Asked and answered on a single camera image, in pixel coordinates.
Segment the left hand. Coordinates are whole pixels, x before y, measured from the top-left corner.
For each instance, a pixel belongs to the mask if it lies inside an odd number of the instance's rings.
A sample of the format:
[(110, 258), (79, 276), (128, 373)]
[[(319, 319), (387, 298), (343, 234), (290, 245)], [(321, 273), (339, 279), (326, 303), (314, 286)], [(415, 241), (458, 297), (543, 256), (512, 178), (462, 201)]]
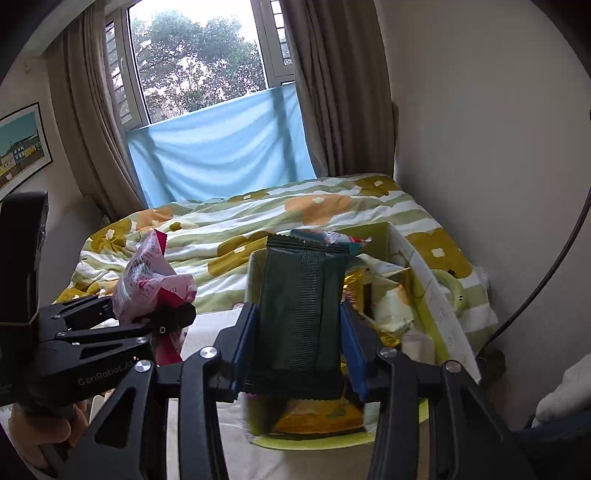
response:
[(12, 405), (8, 421), (9, 433), (19, 455), (30, 465), (38, 469), (48, 467), (40, 446), (67, 442), (71, 448), (77, 446), (79, 439), (88, 428), (85, 417), (87, 401), (77, 402), (73, 406), (72, 420), (31, 417), (17, 404)]

